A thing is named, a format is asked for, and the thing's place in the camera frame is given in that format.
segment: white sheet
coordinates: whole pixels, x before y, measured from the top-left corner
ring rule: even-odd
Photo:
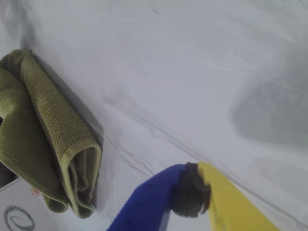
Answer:
[[[97,212],[51,213],[61,230],[106,229],[138,184],[199,160],[281,230],[308,230],[307,3],[0,0],[0,16],[1,56],[32,49],[104,138]],[[189,226],[208,219],[168,230]]]

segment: scratch mark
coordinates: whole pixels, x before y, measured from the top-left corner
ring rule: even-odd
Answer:
[[[169,28],[169,29],[180,29],[180,30],[193,30],[193,31],[200,31],[200,32],[208,32],[208,33],[213,33],[213,34],[222,34],[222,35],[229,35],[229,36],[234,36],[234,37],[240,37],[240,38],[245,38],[245,39],[250,39],[250,40],[256,40],[260,42],[267,42],[265,40],[260,40],[256,38],[250,38],[250,37],[245,37],[241,36],[238,34],[232,34],[232,33],[226,33],[226,32],[221,32],[221,31],[214,31],[214,30],[202,30],[202,29],[195,29],[195,28],[189,28],[189,27],[174,27],[174,26],[159,26],[160,28]]]

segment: black circular pattern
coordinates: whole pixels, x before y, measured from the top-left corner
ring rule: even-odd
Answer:
[[[31,217],[31,215],[30,215],[27,211],[25,211],[23,208],[18,207],[18,206],[15,206],[15,205],[11,205],[11,206],[9,206],[9,207],[6,208],[6,210],[4,211],[4,217],[3,217],[3,218],[4,218],[4,221],[5,221],[5,224],[6,224],[6,227],[9,229],[9,231],[14,231],[14,230],[10,227],[9,222],[8,222],[8,215],[9,215],[11,212],[13,212],[13,211],[22,212],[22,213],[25,214],[25,215],[29,218],[29,220],[32,222],[32,225],[20,226],[20,225],[17,225],[17,224],[13,221],[12,217],[10,217],[11,221],[14,223],[14,225],[15,225],[16,227],[19,228],[19,230],[21,230],[21,231],[33,231],[33,230],[35,229],[35,222],[34,222],[33,218]]]

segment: blue plastic part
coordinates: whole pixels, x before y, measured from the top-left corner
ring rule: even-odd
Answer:
[[[172,194],[185,165],[174,165],[138,186],[108,231],[164,231],[170,216]]]

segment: green towel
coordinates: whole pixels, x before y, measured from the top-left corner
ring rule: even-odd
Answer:
[[[51,211],[89,217],[101,147],[29,51],[0,61],[0,117],[0,161]]]

